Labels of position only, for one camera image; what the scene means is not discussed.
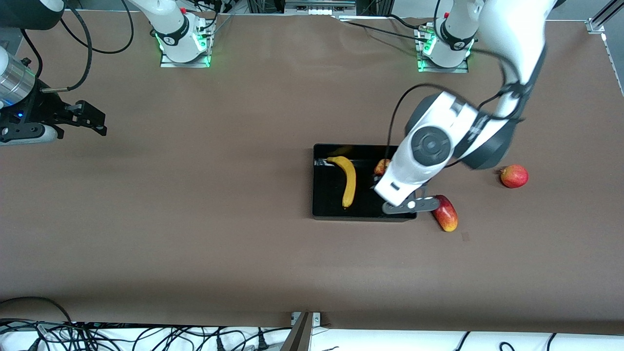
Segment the black cable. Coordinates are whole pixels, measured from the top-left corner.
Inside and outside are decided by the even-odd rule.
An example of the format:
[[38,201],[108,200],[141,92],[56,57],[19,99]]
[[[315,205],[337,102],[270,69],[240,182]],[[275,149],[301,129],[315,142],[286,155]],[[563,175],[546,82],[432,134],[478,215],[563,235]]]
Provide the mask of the black cable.
[[156,344],[156,346],[154,346],[152,348],[152,351],[156,351],[156,349],[158,348],[158,346],[160,346],[160,344],[164,343],[166,340],[168,340],[171,337],[171,334],[174,333],[174,328],[172,328],[172,332],[169,333],[164,339],[162,339],[159,343]]
[[421,38],[421,37],[407,36],[405,34],[399,34],[399,33],[391,32],[391,31],[386,31],[384,29],[367,26],[365,24],[354,23],[354,22],[351,22],[351,21],[345,21],[345,22],[348,23],[348,24],[351,24],[353,26],[358,26],[358,27],[362,27],[362,28],[366,28],[366,29],[371,29],[373,31],[382,32],[382,33],[386,33],[386,34],[391,34],[393,36],[406,37],[408,39],[412,39],[412,40],[416,40],[416,41],[427,42],[427,39]]
[[[39,338],[41,340],[43,340],[44,342],[47,343],[52,343],[52,344],[62,344],[63,348],[66,351],[70,351],[71,349],[73,350],[97,350],[98,347],[104,347],[109,349],[110,351],[122,351],[119,346],[117,344],[115,344],[115,341],[123,341],[123,342],[132,342],[132,340],[123,340],[123,339],[111,339],[108,338],[106,335],[103,335],[101,333],[99,333],[97,331],[97,329],[94,331],[92,330],[92,327],[89,327],[88,325],[84,325],[84,324],[77,324],[77,325],[67,325],[67,324],[59,324],[59,323],[54,323],[54,322],[35,322],[35,321],[29,321],[29,320],[21,320],[21,319],[14,319],[12,320],[12,322],[14,323],[21,323],[22,325],[17,326],[17,327],[11,327],[8,329],[4,329],[2,331],[0,331],[0,335],[8,333],[8,332],[12,332],[15,330],[19,330],[19,329],[23,329],[24,327],[29,327],[33,330],[35,330],[38,334],[39,334]],[[57,340],[57,341],[52,341],[52,340],[48,340],[46,339],[43,334],[41,334],[41,331],[39,330],[39,325],[53,325],[55,326],[54,328],[49,329],[49,333]],[[144,332],[142,332],[139,337],[137,338],[137,340],[135,340],[135,342],[138,341],[138,339],[144,339],[147,337],[151,337],[154,335],[150,334],[150,335],[146,335],[145,337],[141,338],[140,336],[144,333],[146,333],[147,331],[152,330],[152,329],[147,329]],[[59,336],[62,336],[63,331],[67,332],[67,340],[61,340],[59,338]],[[99,341],[103,341],[103,342],[107,342],[111,345],[113,345],[115,347],[115,349],[112,349],[104,344],[98,343]],[[80,346],[80,343],[83,343],[85,346],[84,348],[82,348]]]
[[406,21],[403,21],[403,18],[401,18],[401,17],[399,17],[399,16],[397,16],[395,14],[387,14],[387,15],[385,15],[385,17],[394,18],[395,20],[399,21],[403,26],[406,26],[409,29],[418,29],[418,27],[422,26],[422,24],[419,24],[417,26],[413,26],[413,25],[407,23]]
[[221,331],[218,330],[218,332],[217,332],[217,342],[219,342],[221,340],[220,339],[221,335],[226,335],[226,334],[231,334],[231,333],[239,333],[240,335],[242,335],[243,340],[244,340],[242,343],[238,344],[238,346],[236,346],[232,350],[233,351],[236,350],[236,348],[238,348],[240,345],[243,346],[243,348],[242,348],[242,350],[243,350],[245,348],[245,346],[247,345],[247,340],[245,340],[245,333],[241,332],[240,330],[228,330],[227,332],[221,332]]
[[468,337],[468,334],[470,334],[470,330],[468,330],[464,336],[462,337],[462,340],[459,341],[459,345],[457,346],[457,348],[455,349],[455,351],[461,351],[462,347],[464,346],[464,342],[466,341],[466,338]]
[[449,163],[448,165],[444,166],[444,168],[453,167],[454,165],[456,165],[456,164],[458,164],[458,163],[460,163],[460,162],[462,162],[462,160],[461,160],[461,159],[459,159],[459,160],[455,160],[455,162]]
[[[286,330],[286,329],[292,329],[291,327],[284,327],[284,328],[275,328],[275,329],[269,329],[269,330],[265,330],[264,332],[262,332],[263,334],[266,333],[272,333],[272,332],[277,332],[278,330]],[[247,344],[247,342],[257,338],[260,334],[256,334],[254,336],[248,337],[247,339],[245,339],[245,341],[243,341],[242,343],[234,346],[234,348],[231,351],[235,351],[236,349],[238,349],[239,347],[243,346]]]
[[82,77],[80,78],[80,80],[78,81],[78,83],[74,84],[71,87],[67,87],[66,91],[72,91],[76,88],[78,88],[79,86],[82,85],[82,83],[84,83],[84,81],[87,79],[87,76],[89,75],[89,70],[91,70],[91,60],[93,59],[93,43],[91,42],[91,34],[89,34],[89,28],[87,28],[87,24],[84,22],[84,20],[82,19],[82,17],[80,16],[80,14],[78,13],[78,11],[76,11],[76,9],[74,9],[74,7],[72,6],[71,3],[67,3],[67,7],[69,7],[69,9],[74,13],[74,16],[76,16],[76,19],[78,19],[78,21],[80,22],[83,30],[84,30],[84,35],[87,38],[87,64],[84,68],[84,72],[82,73]]
[[368,11],[369,8],[371,8],[372,5],[379,4],[380,2],[381,2],[381,0],[371,1],[371,3],[368,4],[368,6],[366,6],[366,8],[364,8],[359,15],[362,16],[364,13],[366,13],[366,11]]
[[546,351],[550,351],[550,343],[552,343],[552,339],[555,338],[555,335],[557,333],[553,333],[549,338],[548,338],[548,342],[546,343]]
[[176,329],[174,332],[172,332],[171,334],[169,334],[167,336],[167,342],[165,342],[165,345],[162,347],[162,351],[167,351],[169,349],[169,346],[171,346],[171,343],[177,339],[177,337],[179,337],[182,334],[182,331],[180,329]]
[[183,337],[183,336],[182,336],[182,334],[184,334],[185,332],[187,332],[189,329],[190,329],[190,327],[186,328],[186,330],[182,330],[182,329],[180,329],[180,333],[179,333],[179,334],[177,334],[174,338],[172,338],[172,339],[171,339],[171,341],[170,341],[167,345],[165,345],[165,347],[163,348],[163,351],[167,351],[167,350],[169,349],[169,347],[171,346],[171,343],[173,343],[173,341],[174,341],[175,339],[177,339],[177,338],[180,338],[180,339],[182,339],[182,340],[186,340],[187,342],[190,342],[190,344],[191,344],[191,346],[192,346],[192,349],[191,349],[191,350],[195,350],[195,343],[194,343],[194,342],[192,342],[190,339],[185,338],[185,337]]
[[32,343],[32,345],[28,348],[28,351],[37,351],[38,350],[38,346],[39,346],[39,342],[41,342],[41,341],[43,341],[45,343],[47,351],[51,351],[50,350],[50,344],[49,344],[48,340],[46,339],[45,335],[36,327],[36,324],[31,323],[31,322],[26,322],[26,324],[30,324],[31,328],[33,328],[35,330],[35,332],[37,332],[37,339],[35,339],[35,341]]
[[202,351],[202,349],[203,349],[203,345],[204,345],[205,343],[207,343],[207,342],[208,342],[208,340],[210,340],[210,338],[211,338],[211,337],[213,337],[213,336],[215,336],[215,333],[212,333],[212,334],[211,334],[211,335],[209,335],[207,338],[205,338],[205,339],[203,340],[203,342],[202,342],[201,344],[199,344],[199,346],[197,347],[197,349],[195,349],[195,351]]
[[41,59],[41,55],[39,55],[39,51],[37,51],[37,49],[35,48],[35,45],[32,43],[31,38],[29,38],[28,34],[26,34],[26,30],[20,29],[20,31],[22,32],[24,40],[26,40],[26,43],[28,43],[28,46],[37,57],[37,73],[35,73],[35,77],[39,78],[39,76],[41,75],[41,71],[43,70],[43,60]]
[[258,327],[258,351],[265,351],[269,346],[266,344],[265,334],[262,332],[262,328]]
[[195,349],[195,351],[202,351],[202,349],[203,349],[203,344],[205,344],[205,343],[206,343],[206,341],[208,341],[208,339],[210,339],[210,336],[208,336],[208,337],[206,338],[206,332],[204,331],[203,327],[202,327],[202,338],[203,338],[202,343],[201,343],[201,344],[197,347],[197,349]]
[[52,300],[52,299],[48,299],[47,297],[41,297],[41,296],[22,296],[22,297],[13,297],[12,299],[7,299],[4,301],[0,302],[0,305],[2,304],[6,304],[8,302],[14,302],[14,301],[23,301],[23,300],[39,300],[39,301],[45,301],[48,302],[52,305],[54,305],[57,309],[59,309],[59,311],[61,311],[61,313],[65,316],[65,318],[67,319],[68,322],[71,322],[72,319],[71,317],[69,317],[69,314],[67,313],[67,311],[63,308],[63,306],[59,305],[56,301]]
[[95,341],[106,341],[106,342],[137,342],[137,341],[139,341],[139,340],[143,340],[143,339],[147,339],[147,338],[149,338],[149,337],[153,337],[154,335],[156,335],[156,334],[160,333],[160,332],[163,330],[163,329],[160,329],[160,330],[157,330],[156,332],[151,333],[151,334],[149,334],[149,335],[146,335],[146,336],[141,336],[141,335],[143,335],[144,333],[146,333],[146,332],[148,332],[148,331],[150,331],[150,330],[153,330],[153,329],[155,329],[155,328],[148,328],[147,330],[144,330],[144,331],[140,334],[140,336],[139,336],[139,337],[137,337],[135,340],[127,340],[127,339],[110,339],[110,338],[108,338],[108,337],[106,337],[106,338],[98,338],[98,337],[94,337],[94,338],[93,338],[93,340],[95,340]]
[[156,332],[155,334],[150,334],[147,337],[142,338],[143,334],[147,333],[148,331],[150,331],[151,328],[145,329],[143,332],[141,332],[141,334],[139,334],[139,336],[134,340],[134,344],[132,344],[132,351],[134,351],[137,347],[137,343],[139,342],[139,340],[147,338],[147,337],[151,337],[154,336],[157,333],[160,333],[161,331],[165,330],[165,328],[160,329],[158,332]]
[[511,344],[510,344],[510,343],[508,343],[508,342],[506,342],[506,341],[503,341],[503,342],[501,342],[501,343],[499,344],[499,351],[505,351],[505,350],[503,350],[503,346],[509,346],[509,348],[511,349],[511,351],[515,351],[514,347],[513,347],[513,346],[511,346]]
[[498,99],[502,94],[500,92],[497,92],[494,96],[490,97],[489,99],[484,100],[483,102],[481,102],[478,106],[477,106],[477,111],[480,111],[483,106],[485,106],[486,104]]
[[516,79],[520,80],[520,71],[518,70],[518,67],[516,67],[516,65],[513,62],[511,62],[511,60],[508,59],[507,57],[505,57],[505,56],[503,56],[501,54],[497,54],[496,52],[493,52],[493,51],[479,49],[478,47],[472,47],[470,49],[470,51],[476,52],[478,54],[494,57],[494,58],[496,58],[496,59],[498,59],[500,61],[503,61],[504,63],[509,65],[509,67],[511,67],[511,70],[514,71]]
[[[94,47],[92,47],[92,50],[95,52],[99,52],[101,54],[118,54],[122,51],[125,51],[128,47],[130,47],[130,45],[132,44],[132,41],[134,40],[134,22],[132,21],[132,15],[130,14],[130,9],[128,8],[128,5],[125,3],[125,0],[121,0],[122,4],[124,5],[125,11],[128,14],[128,20],[130,21],[130,39],[128,40],[128,43],[126,45],[124,45],[121,49],[119,50],[114,50],[114,51],[105,51],[105,50],[99,50],[96,49]],[[63,27],[65,28],[65,30],[69,33],[69,35],[71,35],[77,42],[79,42],[82,46],[84,47],[89,47],[88,46],[88,41],[87,44],[85,44],[82,40],[80,40],[72,31],[71,29],[69,29],[69,27],[67,27],[67,24],[65,23],[65,21],[63,21],[63,18],[61,18],[61,24],[63,25]]]
[[203,12],[203,11],[202,11],[202,7],[203,7],[204,9],[214,11],[214,9],[213,9],[213,8],[211,8],[210,6],[206,6],[206,5],[202,5],[202,4],[200,4],[200,3],[199,3],[199,0],[198,0],[198,1],[193,1],[193,3],[194,3],[194,5],[195,5],[195,7],[197,7],[198,9],[200,9],[200,11],[201,11],[201,12]]
[[[552,343],[552,339],[554,339],[554,338],[555,338],[555,335],[556,335],[556,334],[557,334],[557,333],[552,333],[552,334],[550,334],[550,337],[548,338],[548,342],[546,343],[546,351],[550,351],[550,343]],[[511,349],[511,351],[515,351],[514,347],[513,347],[510,343],[508,343],[508,342],[506,342],[506,341],[503,341],[503,342],[501,342],[501,343],[499,344],[499,351],[505,351],[505,350],[503,350],[503,346],[508,346],[508,347],[509,347],[509,349]]]
[[433,10],[433,31],[435,32],[437,37],[440,37],[437,32],[437,10],[440,8],[440,1],[442,0],[437,0],[436,8]]
[[210,26],[212,26],[212,24],[217,20],[217,16],[219,15],[218,12],[215,13],[215,17],[212,18],[212,21],[210,21],[210,23],[206,23],[206,26],[201,27],[199,30],[202,31]]

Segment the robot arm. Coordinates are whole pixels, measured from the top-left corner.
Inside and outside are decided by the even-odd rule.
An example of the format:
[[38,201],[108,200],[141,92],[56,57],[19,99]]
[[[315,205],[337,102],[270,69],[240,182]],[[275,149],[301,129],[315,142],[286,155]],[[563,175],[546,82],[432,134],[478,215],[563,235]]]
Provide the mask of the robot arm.
[[129,0],[156,31],[160,47],[171,61],[189,62],[206,51],[206,19],[182,11],[174,0]]
[[[183,13],[174,0],[129,0],[149,18],[160,46],[174,62],[207,50],[206,20]],[[0,26],[46,30],[64,13],[64,0],[0,0]],[[22,62],[0,47],[0,146],[62,139],[59,124],[88,127],[105,136],[105,114],[86,101],[66,104]]]
[[[452,23],[471,22],[476,14],[480,40],[491,52],[507,58],[501,63],[505,85],[499,92],[499,105],[496,112],[490,114],[477,111],[447,92],[425,98],[416,107],[406,126],[406,138],[375,186],[375,191],[393,206],[400,206],[412,192],[441,171],[452,156],[472,169],[486,169],[496,166],[507,153],[519,116],[542,67],[544,26],[555,0],[488,0],[483,7],[479,3],[480,0],[457,0],[452,11],[461,9],[459,13],[468,18],[461,21],[451,11],[441,26],[450,19]],[[466,28],[464,34],[455,32],[453,37],[471,41],[472,26]],[[452,51],[449,48],[453,43],[440,47]]]

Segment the metal mounting plate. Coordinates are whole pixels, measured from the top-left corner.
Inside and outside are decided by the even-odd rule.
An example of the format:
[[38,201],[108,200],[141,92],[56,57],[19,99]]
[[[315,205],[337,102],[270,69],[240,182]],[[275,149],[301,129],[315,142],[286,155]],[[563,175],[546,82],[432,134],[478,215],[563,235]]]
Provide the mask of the metal mounting plate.
[[[434,41],[434,27],[433,22],[429,22],[423,26],[419,26],[418,29],[414,30],[414,36],[418,38],[424,38],[427,40]],[[468,55],[470,54],[470,50],[468,50],[468,55],[459,64],[457,67],[453,68],[445,68],[440,67],[437,64],[434,64],[431,59],[425,54],[425,51],[430,50],[430,46],[435,43],[427,43],[414,40],[416,43],[416,57],[418,60],[418,71],[419,72],[439,72],[439,73],[468,73]]]
[[585,27],[587,27],[587,32],[589,34],[601,34],[605,32],[605,26],[600,26],[598,28],[594,28],[592,25],[592,19],[588,19],[585,21]]
[[[290,314],[290,325],[295,325],[301,312],[293,312]],[[321,312],[313,312],[312,313],[312,328],[321,326]]]
[[202,52],[197,56],[194,60],[188,62],[174,62],[165,55],[165,53],[161,51],[160,55],[160,67],[176,67],[176,68],[207,68],[210,67],[210,59],[212,58],[212,47],[215,42],[215,27],[217,26],[217,22],[213,21],[210,27],[206,28],[201,34],[207,35],[205,39],[201,39],[201,43],[206,44],[206,51]]

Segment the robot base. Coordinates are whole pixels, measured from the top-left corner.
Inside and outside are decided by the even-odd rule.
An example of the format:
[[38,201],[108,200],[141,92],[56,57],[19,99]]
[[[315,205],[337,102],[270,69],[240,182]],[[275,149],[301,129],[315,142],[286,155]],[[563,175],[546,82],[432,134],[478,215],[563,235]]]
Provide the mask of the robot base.
[[416,42],[416,57],[418,59],[418,71],[419,72],[439,72],[439,73],[468,73],[468,55],[462,61],[461,64],[453,68],[440,67],[431,61],[426,52],[430,51],[433,45],[435,45],[435,34],[433,30],[433,22],[429,22],[426,25],[420,26],[419,29],[414,30],[414,36],[418,38],[427,39],[429,42]]
[[212,47],[215,43],[215,28],[217,24],[213,21],[212,24],[204,31],[200,32],[200,35],[204,35],[205,38],[198,39],[200,45],[206,46],[206,51],[202,52],[195,59],[188,62],[175,62],[169,59],[167,55],[160,48],[160,67],[176,67],[176,68],[207,68],[210,67],[210,59],[212,58]]

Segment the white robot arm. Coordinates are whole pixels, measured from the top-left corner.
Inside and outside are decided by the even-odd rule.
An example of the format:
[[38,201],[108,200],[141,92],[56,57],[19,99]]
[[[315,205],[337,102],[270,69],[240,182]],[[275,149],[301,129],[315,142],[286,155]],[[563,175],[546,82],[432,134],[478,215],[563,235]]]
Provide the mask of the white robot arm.
[[[425,98],[416,107],[407,123],[405,139],[375,186],[375,191],[390,205],[404,205],[407,197],[441,171],[453,156],[473,169],[494,167],[505,156],[542,67],[544,26],[555,1],[455,1],[449,17],[440,24],[448,27],[442,32],[452,33],[451,41],[438,41],[440,48],[436,51],[437,46],[434,47],[432,55],[446,52],[450,58],[446,64],[453,59],[461,62],[465,48],[473,40],[477,21],[479,39],[491,52],[506,58],[501,62],[505,85],[499,92],[499,105],[490,114],[477,111],[448,92]],[[453,31],[460,25],[463,31]]]
[[128,1],[145,14],[171,61],[192,61],[207,50],[208,26],[204,18],[190,12],[182,13],[174,0]]

